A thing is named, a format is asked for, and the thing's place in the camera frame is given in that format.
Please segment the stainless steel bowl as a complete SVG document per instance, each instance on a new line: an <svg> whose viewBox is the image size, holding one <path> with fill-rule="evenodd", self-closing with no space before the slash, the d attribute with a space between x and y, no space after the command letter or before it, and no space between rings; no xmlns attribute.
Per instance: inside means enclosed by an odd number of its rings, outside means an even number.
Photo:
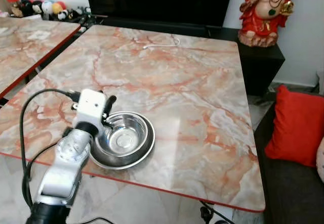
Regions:
<svg viewBox="0 0 324 224"><path fill-rule="evenodd" d="M153 136L148 119L139 113L111 113L105 122L104 131L96 138L95 145L107 155L127 157L139 154L148 147L148 141Z"/></svg>

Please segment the stainless steel plate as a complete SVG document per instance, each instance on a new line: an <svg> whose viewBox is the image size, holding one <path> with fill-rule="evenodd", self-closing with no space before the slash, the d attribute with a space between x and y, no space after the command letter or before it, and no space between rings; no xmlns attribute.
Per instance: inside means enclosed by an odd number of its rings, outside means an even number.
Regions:
<svg viewBox="0 0 324 224"><path fill-rule="evenodd" d="M153 129L153 136L150 137L150 140L148 141L149 145L146 149L141 150L139 154L134 154L127 157L114 157L111 155L107 155L106 153L103 153L97 148L95 145L95 141L91 144L91 159L95 162L95 164L99 165L102 168L106 169L126 169L131 168L132 166L137 165L139 162L143 161L148 157L149 153L152 152L154 145L155 145L155 129L148 120L150 125Z"/></svg>

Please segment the black television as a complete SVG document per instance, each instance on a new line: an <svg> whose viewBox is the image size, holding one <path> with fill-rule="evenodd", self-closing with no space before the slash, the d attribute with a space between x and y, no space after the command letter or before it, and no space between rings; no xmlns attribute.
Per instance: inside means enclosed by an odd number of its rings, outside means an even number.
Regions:
<svg viewBox="0 0 324 224"><path fill-rule="evenodd" d="M96 15L220 27L229 0L89 0Z"/></svg>

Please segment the red cushion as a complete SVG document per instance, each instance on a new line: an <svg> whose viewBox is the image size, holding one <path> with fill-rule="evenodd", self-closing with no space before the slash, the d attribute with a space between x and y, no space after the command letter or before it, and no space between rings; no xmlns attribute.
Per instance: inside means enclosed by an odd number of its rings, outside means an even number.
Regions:
<svg viewBox="0 0 324 224"><path fill-rule="evenodd" d="M324 97L277 88L272 138L266 157L314 168L324 132Z"/></svg>

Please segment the black plush toy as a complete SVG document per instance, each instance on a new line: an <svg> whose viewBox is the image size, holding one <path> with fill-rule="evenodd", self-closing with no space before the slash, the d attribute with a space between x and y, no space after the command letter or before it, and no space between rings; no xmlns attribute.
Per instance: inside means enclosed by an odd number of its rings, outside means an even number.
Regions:
<svg viewBox="0 0 324 224"><path fill-rule="evenodd" d="M43 12L42 0L21 0L18 3L18 8L20 9L23 17L39 15L41 16Z"/></svg>

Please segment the black table leg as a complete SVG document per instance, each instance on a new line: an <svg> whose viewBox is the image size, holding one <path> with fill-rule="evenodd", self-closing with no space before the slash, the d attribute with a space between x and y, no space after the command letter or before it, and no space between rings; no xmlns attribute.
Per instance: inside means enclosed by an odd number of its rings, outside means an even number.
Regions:
<svg viewBox="0 0 324 224"><path fill-rule="evenodd" d="M205 224L235 224L230 218L218 212L206 201L200 201L200 216L204 220Z"/></svg>

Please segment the dark brown sofa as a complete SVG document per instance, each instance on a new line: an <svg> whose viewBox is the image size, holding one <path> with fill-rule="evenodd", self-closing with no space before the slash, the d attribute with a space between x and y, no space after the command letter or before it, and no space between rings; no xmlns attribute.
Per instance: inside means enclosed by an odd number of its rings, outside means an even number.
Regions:
<svg viewBox="0 0 324 224"><path fill-rule="evenodd" d="M314 167L271 159L264 150L273 135L271 105L254 131L266 207L265 224L323 224L324 186Z"/></svg>

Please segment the red laughing Buddha statue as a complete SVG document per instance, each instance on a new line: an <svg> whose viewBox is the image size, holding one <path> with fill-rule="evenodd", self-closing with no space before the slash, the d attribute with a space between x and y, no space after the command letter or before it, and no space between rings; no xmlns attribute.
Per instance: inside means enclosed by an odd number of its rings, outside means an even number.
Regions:
<svg viewBox="0 0 324 224"><path fill-rule="evenodd" d="M293 9L292 0L245 0L240 5L240 43L251 48L275 46L278 28L285 27Z"/></svg>

